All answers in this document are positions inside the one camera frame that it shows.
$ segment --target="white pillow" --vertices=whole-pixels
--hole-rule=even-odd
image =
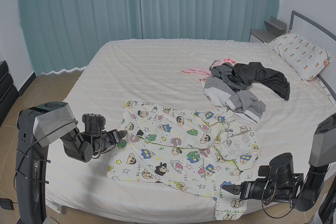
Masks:
[[[325,49],[295,32],[279,36],[268,45],[298,73],[303,81],[312,80],[330,63]]]

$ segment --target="tiled floor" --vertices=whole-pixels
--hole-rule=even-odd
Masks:
[[[16,120],[19,111],[48,101],[63,101],[80,75],[81,71],[74,71],[71,73],[64,72],[58,75],[42,75],[33,81],[23,96],[19,97],[13,105],[11,111],[0,127],[0,198],[9,197],[13,201],[16,201],[16,193],[13,188],[13,176],[15,169],[16,146],[18,142]],[[302,213],[293,210],[285,218],[271,219],[268,218],[262,210],[259,210],[243,215],[240,219],[232,223],[303,224],[308,222],[313,213],[316,211],[317,206],[320,204],[323,194],[329,190],[331,183],[332,180],[329,180],[326,183],[317,205],[308,212]],[[66,207],[62,208],[61,214],[57,214],[49,208],[47,209],[47,212],[49,215],[57,219],[60,224],[127,224],[127,222],[111,220]],[[271,206],[267,208],[267,212],[276,217],[282,216],[288,212],[288,204]],[[0,224],[15,224],[18,219],[19,211],[17,205],[15,205],[14,211],[3,210],[0,208]],[[229,221],[214,221],[212,224],[224,222],[231,223]]]

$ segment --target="mattress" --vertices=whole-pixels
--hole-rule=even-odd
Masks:
[[[181,69],[208,68],[214,60],[260,61],[264,67],[285,74],[290,82],[289,101],[271,89],[253,83],[251,90],[267,108],[255,130],[261,156],[251,169],[257,178],[259,165],[268,165],[278,154],[291,152],[296,173],[307,174],[314,131],[336,112],[321,88],[306,86],[296,72],[264,44],[209,40],[110,41],[97,52],[65,99],[80,121],[84,113],[106,118],[106,130],[119,128],[125,100],[159,103],[176,109],[210,110],[200,75]],[[78,123],[83,131],[84,124]],[[61,140],[49,146],[46,199],[103,217],[142,223],[196,223],[215,220],[215,202],[183,193],[160,183],[116,181],[107,178],[110,154],[81,163],[64,154]],[[336,172],[331,165],[328,176]],[[246,213],[261,209],[249,200]]]

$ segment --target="white headboard panel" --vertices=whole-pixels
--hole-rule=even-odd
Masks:
[[[336,98],[336,35],[296,11],[292,11],[289,30],[303,35],[307,40],[327,51],[331,58],[330,64],[317,76]]]

